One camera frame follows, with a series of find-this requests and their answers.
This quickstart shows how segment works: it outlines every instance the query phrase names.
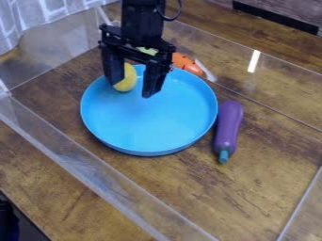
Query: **blue bowl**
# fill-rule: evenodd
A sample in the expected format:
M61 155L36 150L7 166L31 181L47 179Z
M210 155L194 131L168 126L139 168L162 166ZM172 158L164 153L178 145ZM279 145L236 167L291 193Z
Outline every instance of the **blue bowl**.
M115 150L140 156L175 153L208 131L218 114L212 89L196 75L175 69L162 91L140 97L144 66L135 66L136 87L118 92L104 76L87 88L80 115L96 138Z

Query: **wooden table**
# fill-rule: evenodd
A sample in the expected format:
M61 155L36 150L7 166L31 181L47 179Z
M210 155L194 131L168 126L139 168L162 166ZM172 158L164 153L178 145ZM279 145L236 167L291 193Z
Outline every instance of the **wooden table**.
M184 22L322 72L319 38L204 2L186 1L184 11ZM231 65L226 56L211 58L203 44L200 41L198 48L204 63L223 62L216 69L219 85L208 83L219 101L235 99L246 108L239 149L224 166L211 151L212 130L186 151L148 160L123 155L98 142L79 117L82 93L102 75L98 49L36 77L12 94L215 237L275 240L321 165L322 135L321 119L311 110L318 106L305 103L299 111L289 109L271 101L267 88L269 93L289 97L301 88L317 100L321 92L311 91L306 81L294 83L287 77L282 82L291 83L290 89L281 90L277 82L267 87L261 81L259 93L246 92L238 77L243 63ZM285 66L275 68L266 77L286 76ZM266 107L266 102L275 109ZM154 240L4 123L0 133L1 190L52 240Z

